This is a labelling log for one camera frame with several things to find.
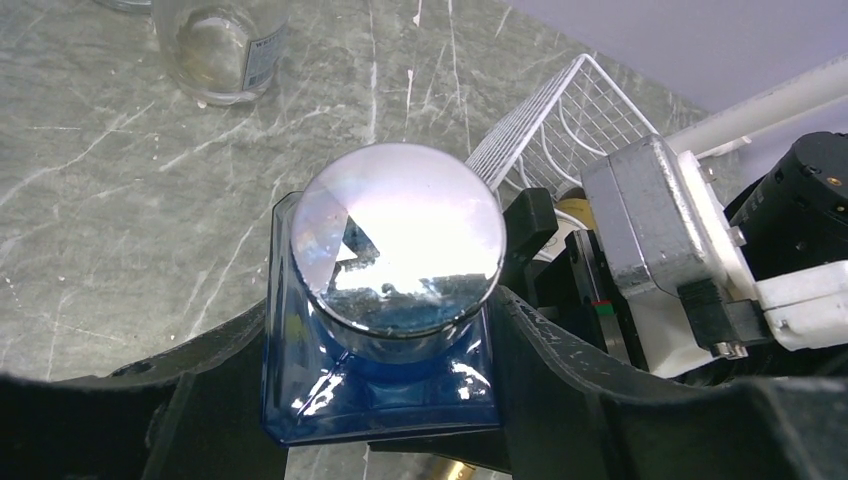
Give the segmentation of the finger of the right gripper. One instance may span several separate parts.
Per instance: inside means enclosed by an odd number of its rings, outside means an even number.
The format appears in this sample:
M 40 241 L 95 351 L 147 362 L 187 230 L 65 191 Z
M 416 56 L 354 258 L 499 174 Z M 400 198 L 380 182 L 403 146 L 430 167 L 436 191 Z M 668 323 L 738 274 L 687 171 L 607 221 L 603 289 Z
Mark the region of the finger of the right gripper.
M 549 260 L 536 255 L 558 231 L 554 204 L 544 188 L 522 190 L 503 214 L 507 247 L 501 285 L 530 305 L 539 304 L 535 286 Z

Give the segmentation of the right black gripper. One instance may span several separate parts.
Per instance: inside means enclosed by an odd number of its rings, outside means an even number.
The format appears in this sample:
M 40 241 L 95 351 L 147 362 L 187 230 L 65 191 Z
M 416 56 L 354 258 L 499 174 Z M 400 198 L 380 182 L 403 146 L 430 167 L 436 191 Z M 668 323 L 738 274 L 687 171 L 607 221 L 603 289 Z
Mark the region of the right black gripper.
M 847 258 L 847 135 L 799 137 L 726 208 L 753 276 L 768 279 Z

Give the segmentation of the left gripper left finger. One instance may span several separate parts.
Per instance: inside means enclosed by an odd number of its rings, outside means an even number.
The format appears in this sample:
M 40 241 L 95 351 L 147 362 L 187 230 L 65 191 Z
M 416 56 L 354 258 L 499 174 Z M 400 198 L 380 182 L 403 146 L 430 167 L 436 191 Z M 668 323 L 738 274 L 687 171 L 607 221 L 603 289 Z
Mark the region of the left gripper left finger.
M 113 373 L 1 378 L 5 479 L 281 479 L 260 424 L 265 307 Z

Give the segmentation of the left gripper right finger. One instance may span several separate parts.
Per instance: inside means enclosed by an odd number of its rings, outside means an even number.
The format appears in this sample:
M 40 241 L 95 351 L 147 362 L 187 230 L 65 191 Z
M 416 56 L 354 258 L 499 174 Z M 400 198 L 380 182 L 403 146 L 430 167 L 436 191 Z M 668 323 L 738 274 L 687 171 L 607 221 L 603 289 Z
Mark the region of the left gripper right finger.
M 843 479 L 847 382 L 745 378 L 695 388 L 608 356 L 511 291 L 490 331 L 517 479 Z

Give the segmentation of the dark bottle with gold foil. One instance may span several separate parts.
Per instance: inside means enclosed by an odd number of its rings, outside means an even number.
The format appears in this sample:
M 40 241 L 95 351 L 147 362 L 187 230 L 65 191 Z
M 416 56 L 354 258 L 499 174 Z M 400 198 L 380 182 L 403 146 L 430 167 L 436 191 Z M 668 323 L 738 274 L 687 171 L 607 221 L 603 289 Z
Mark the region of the dark bottle with gold foil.
M 472 465 L 433 456 L 424 463 L 419 478 L 424 480 L 472 480 L 475 473 L 476 468 Z

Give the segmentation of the blue plastic bottle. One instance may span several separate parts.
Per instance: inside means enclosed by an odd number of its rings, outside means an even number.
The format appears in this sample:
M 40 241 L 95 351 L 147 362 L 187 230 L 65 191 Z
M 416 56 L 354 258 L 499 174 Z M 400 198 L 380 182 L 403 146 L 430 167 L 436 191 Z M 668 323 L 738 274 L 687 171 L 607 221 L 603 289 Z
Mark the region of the blue plastic bottle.
M 496 428 L 488 301 L 506 244 L 487 185 L 430 146 L 359 148 L 283 197 L 263 429 L 294 447 Z

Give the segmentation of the clear bottle with orange label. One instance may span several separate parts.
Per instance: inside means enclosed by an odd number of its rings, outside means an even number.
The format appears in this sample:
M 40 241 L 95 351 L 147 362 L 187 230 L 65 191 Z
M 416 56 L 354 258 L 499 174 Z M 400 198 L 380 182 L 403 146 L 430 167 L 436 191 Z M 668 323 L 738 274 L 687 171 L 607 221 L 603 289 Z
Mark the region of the clear bottle with orange label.
M 193 98 L 254 102 L 271 85 L 283 52 L 284 0 L 162 0 L 151 17 L 166 70 Z

